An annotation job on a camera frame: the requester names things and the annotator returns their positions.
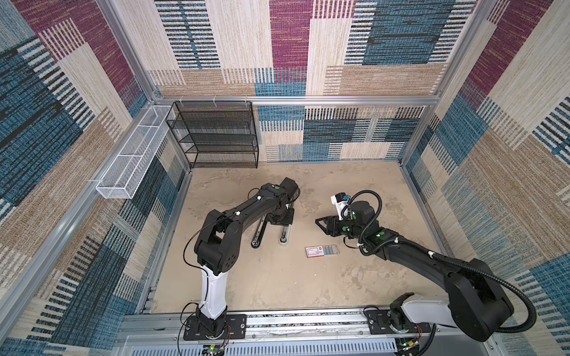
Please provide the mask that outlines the black stapler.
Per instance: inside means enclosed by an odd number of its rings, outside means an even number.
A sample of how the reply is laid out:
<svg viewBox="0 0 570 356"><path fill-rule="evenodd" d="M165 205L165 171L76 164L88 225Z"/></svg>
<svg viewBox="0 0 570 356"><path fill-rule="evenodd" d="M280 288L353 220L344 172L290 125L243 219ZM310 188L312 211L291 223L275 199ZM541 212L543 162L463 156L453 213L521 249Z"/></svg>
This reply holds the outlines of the black stapler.
<svg viewBox="0 0 570 356"><path fill-rule="evenodd" d="M286 246L290 240L291 230L292 225L273 225L273 215L266 214L258 222L255 234L251 240L251 247L258 249L266 236L269 236L270 239L278 240L282 246Z"/></svg>

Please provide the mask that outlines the red white staple box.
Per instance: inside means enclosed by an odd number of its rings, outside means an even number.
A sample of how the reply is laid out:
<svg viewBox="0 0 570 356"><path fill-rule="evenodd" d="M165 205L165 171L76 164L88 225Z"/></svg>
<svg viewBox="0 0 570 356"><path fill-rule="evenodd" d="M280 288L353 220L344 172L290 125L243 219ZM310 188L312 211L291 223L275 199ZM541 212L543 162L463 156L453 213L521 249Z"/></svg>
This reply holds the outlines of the red white staple box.
<svg viewBox="0 0 570 356"><path fill-rule="evenodd" d="M311 246L305 249L307 258L318 258L325 256L323 246Z"/></svg>

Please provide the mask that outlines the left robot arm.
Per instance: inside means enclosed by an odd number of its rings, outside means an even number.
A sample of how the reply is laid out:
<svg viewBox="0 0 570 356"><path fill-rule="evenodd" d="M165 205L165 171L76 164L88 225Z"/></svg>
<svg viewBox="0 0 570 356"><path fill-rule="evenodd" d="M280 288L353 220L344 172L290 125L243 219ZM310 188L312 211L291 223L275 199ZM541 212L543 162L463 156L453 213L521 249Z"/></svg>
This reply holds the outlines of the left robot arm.
<svg viewBox="0 0 570 356"><path fill-rule="evenodd" d="M209 337L220 336L227 327L226 289L229 270L236 264L242 234L254 222L291 225L292 204L300 196L298 184L288 177L279 184L267 183L257 194L233 209L212 210L198 232L194 253L202 274L202 291L195 316L198 329Z"/></svg>

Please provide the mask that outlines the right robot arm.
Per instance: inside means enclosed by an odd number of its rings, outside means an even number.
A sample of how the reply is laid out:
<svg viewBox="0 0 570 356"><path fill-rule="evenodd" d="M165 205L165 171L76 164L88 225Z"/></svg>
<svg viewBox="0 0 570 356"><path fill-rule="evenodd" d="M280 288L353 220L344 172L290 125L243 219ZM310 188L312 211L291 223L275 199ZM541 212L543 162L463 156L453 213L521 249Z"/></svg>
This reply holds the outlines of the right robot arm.
<svg viewBox="0 0 570 356"><path fill-rule="evenodd" d="M379 225L365 201L356 202L347 217L322 217L316 225L331 237L357 240L366 252L409 268L445 291L442 297L407 292L395 299L389 314L394 329L407 329L411 323L436 323L456 327L475 341L487 341L514 313L511 301L491 279L484 262L448 258L408 240Z"/></svg>

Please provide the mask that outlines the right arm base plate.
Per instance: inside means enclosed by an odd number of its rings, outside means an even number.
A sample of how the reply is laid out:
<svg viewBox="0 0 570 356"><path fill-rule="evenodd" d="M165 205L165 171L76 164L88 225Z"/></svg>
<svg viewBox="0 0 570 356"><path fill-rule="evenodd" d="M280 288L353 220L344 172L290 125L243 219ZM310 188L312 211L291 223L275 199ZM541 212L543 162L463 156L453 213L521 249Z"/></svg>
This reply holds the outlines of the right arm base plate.
<svg viewBox="0 0 570 356"><path fill-rule="evenodd" d="M371 335L429 335L432 327L429 323L412 323L403 314L389 309L365 307L363 314Z"/></svg>

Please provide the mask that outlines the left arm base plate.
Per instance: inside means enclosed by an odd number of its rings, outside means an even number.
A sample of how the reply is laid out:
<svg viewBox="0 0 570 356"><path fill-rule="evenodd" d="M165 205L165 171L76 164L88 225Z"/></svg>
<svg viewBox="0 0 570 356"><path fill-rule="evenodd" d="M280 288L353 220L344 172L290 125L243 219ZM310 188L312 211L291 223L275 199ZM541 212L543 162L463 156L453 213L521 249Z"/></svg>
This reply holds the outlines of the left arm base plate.
<svg viewBox="0 0 570 356"><path fill-rule="evenodd" d="M183 329L184 341L206 341L212 339L230 341L245 338L247 316L245 314L222 314L218 319L210 319L204 315L191 315Z"/></svg>

